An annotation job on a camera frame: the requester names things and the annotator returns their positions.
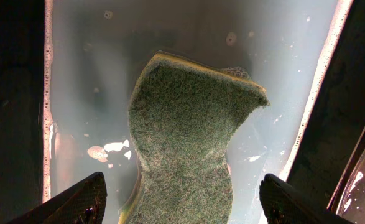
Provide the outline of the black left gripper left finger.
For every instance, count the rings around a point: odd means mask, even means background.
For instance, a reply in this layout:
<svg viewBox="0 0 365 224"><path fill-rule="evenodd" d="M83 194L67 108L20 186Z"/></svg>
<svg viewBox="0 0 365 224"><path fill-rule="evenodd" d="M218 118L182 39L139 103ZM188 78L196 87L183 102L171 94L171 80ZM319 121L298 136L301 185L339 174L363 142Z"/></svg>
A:
<svg viewBox="0 0 365 224"><path fill-rule="evenodd" d="M101 224L106 198L104 175L94 172L7 224Z"/></svg>

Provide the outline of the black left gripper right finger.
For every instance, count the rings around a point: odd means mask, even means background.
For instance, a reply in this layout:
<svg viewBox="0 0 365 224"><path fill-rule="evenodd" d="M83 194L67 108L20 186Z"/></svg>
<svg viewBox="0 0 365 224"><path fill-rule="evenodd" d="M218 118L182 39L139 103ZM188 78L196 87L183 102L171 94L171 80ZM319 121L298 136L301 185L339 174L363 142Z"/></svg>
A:
<svg viewBox="0 0 365 224"><path fill-rule="evenodd" d="M268 224L353 224L316 205L274 174L266 174L259 199Z"/></svg>

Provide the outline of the green yellow sponge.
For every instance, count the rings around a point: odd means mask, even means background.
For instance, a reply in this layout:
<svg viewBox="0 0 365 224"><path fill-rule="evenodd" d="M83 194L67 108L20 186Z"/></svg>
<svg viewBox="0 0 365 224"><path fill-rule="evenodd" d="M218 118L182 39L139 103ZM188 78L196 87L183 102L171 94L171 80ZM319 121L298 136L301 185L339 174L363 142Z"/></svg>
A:
<svg viewBox="0 0 365 224"><path fill-rule="evenodd" d="M226 148L249 115L269 104L243 73L161 51L148 61L128 110L139 171L120 223L228 222Z"/></svg>

